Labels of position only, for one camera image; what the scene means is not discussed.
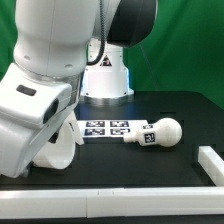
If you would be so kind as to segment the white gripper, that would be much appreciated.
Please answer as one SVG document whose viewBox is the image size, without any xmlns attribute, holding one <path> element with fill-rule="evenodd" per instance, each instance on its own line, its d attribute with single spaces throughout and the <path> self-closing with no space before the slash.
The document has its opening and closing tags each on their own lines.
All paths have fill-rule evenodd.
<svg viewBox="0 0 224 224">
<path fill-rule="evenodd" d="M 78 76 L 45 78 L 9 66 L 0 81 L 0 175 L 20 176 L 47 142 L 56 142 L 79 95 Z"/>
</svg>

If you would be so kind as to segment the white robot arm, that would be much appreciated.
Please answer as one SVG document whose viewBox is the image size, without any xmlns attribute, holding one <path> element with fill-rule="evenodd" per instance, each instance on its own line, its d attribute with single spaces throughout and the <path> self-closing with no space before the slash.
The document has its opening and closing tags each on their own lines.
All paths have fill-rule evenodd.
<svg viewBox="0 0 224 224">
<path fill-rule="evenodd" d="M 14 61 L 0 80 L 0 175 L 30 163 L 66 168 L 81 143 L 74 115 L 92 38 L 132 47 L 151 32 L 157 0 L 16 0 Z"/>
</svg>

